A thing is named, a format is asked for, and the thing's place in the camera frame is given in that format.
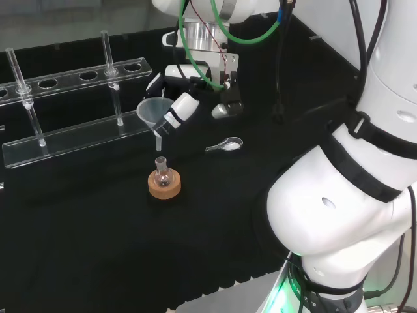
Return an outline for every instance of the black tabletop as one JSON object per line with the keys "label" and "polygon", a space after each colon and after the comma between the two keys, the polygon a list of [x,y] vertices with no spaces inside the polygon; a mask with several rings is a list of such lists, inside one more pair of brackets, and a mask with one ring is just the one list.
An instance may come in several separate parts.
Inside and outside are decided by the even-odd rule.
{"label": "black tabletop", "polygon": [[[274,17],[254,16],[232,32],[251,38]],[[173,62],[162,48],[171,29],[111,37],[115,61],[145,57],[155,72]],[[346,112],[343,97],[356,72],[293,19],[281,63],[286,120],[272,118],[278,36],[256,47],[231,46],[240,56],[238,81],[245,113],[232,120],[199,110],[162,154],[182,178],[180,195],[153,199],[154,138],[132,136],[3,170],[0,197],[0,308],[7,312],[165,312],[184,301],[277,271],[282,261],[259,248],[254,210],[292,159],[317,145],[329,119]],[[99,38],[16,52],[25,77],[99,65]],[[0,55],[0,82],[12,80]],[[149,79],[121,84],[122,110],[134,110]],[[44,132],[112,114],[108,88],[97,87],[35,104]],[[0,120],[3,142],[31,136],[19,105]],[[205,154],[229,136],[232,153]]]}

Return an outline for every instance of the test tube rack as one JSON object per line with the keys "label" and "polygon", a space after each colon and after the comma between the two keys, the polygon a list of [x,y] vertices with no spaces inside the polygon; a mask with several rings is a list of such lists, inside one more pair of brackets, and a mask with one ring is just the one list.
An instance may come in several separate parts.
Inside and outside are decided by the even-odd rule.
{"label": "test tube rack", "polygon": [[[25,80],[12,48],[6,49],[15,82],[0,85],[0,107],[22,103],[32,124],[34,136],[4,143],[6,168],[67,154],[94,145],[139,134],[149,130],[136,111],[122,113],[119,82],[144,78],[152,68],[144,58],[113,62],[109,35],[102,31],[106,64]],[[36,116],[34,99],[108,84],[115,115],[84,124],[43,133]]]}

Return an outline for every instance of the black strap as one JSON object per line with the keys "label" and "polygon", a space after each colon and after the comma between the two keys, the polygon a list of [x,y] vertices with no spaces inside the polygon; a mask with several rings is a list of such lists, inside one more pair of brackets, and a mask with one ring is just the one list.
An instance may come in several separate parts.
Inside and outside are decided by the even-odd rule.
{"label": "black strap", "polygon": [[180,124],[184,124],[185,121],[183,121],[176,113],[176,111],[174,111],[174,109],[172,107],[170,107],[168,109],[168,112],[172,114],[172,116],[178,121],[178,123]]}
{"label": "black strap", "polygon": [[[294,261],[295,264],[298,265],[298,267],[302,267],[300,256],[292,254],[291,259]],[[348,293],[355,292],[356,290],[362,287],[366,279],[365,276],[365,278],[359,284],[356,284],[355,286],[352,286],[350,288],[332,288],[307,280],[304,277],[304,275],[300,272],[300,270],[294,265],[290,266],[290,272],[294,274],[294,278],[298,283],[303,282],[303,285],[305,285],[307,291],[325,293],[327,295],[347,295]]]}
{"label": "black strap", "polygon": [[395,137],[376,127],[364,112],[353,111],[349,114],[345,124],[352,137],[362,138],[393,155],[417,160],[417,143]]}
{"label": "black strap", "polygon": [[368,196],[388,203],[400,195],[401,191],[385,185],[365,171],[329,131],[326,132],[320,148],[339,173]]}

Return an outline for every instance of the red wire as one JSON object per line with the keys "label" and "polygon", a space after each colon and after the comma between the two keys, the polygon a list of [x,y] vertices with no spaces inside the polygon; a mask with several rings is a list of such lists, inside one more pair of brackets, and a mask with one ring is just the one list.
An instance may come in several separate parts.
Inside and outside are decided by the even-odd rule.
{"label": "red wire", "polygon": [[226,81],[227,78],[227,74],[226,74],[226,58],[224,57],[222,48],[220,47],[220,45],[218,44],[217,40],[214,38],[213,34],[211,33],[209,27],[206,25],[206,23],[203,21],[203,19],[201,18],[200,14],[197,13],[197,10],[194,8],[194,5],[192,3],[192,1],[190,0],[190,4],[191,7],[194,10],[195,15],[198,16],[198,18],[200,19],[201,23],[204,24],[204,26],[207,28],[208,33],[210,34],[211,38],[213,38],[214,42],[216,43],[217,47],[219,48],[220,54],[222,55],[223,61],[224,61],[224,81]]}

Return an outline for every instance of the green tube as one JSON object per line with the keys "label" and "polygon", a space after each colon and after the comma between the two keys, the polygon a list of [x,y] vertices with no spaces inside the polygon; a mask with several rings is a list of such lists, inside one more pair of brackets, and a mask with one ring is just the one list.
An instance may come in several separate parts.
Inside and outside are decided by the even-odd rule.
{"label": "green tube", "polygon": [[184,5],[185,5],[185,0],[182,0],[182,4],[180,6],[180,14],[178,16],[178,25],[179,25],[179,31],[180,31],[180,35],[181,35],[181,39],[182,39],[182,44],[184,45],[185,53],[186,53],[187,57],[189,58],[191,64],[193,64],[193,66],[194,66],[195,70],[197,71],[197,73],[200,75],[201,78],[204,79],[204,81],[206,83],[208,83],[209,85],[211,85],[213,88],[222,89],[222,88],[224,88],[223,85],[219,85],[218,83],[212,82],[211,80],[209,80],[204,75],[204,73],[197,66],[197,63],[195,63],[195,61],[194,61],[194,59],[193,59],[193,57],[191,55],[190,49],[188,48],[188,45],[187,45],[187,40],[185,39],[185,35],[184,35],[184,26],[182,24],[182,11],[183,11]]}
{"label": "green tube", "polygon": [[217,24],[219,25],[220,29],[222,30],[223,34],[226,35],[226,37],[238,44],[257,44],[258,42],[261,42],[262,40],[268,38],[280,25],[280,23],[275,22],[274,25],[262,36],[254,38],[254,39],[240,39],[235,36],[233,36],[231,33],[227,31],[227,29],[224,27],[222,19],[219,16],[219,12],[217,11],[216,7],[216,0],[210,0],[211,7],[213,10],[214,18],[217,21]]}

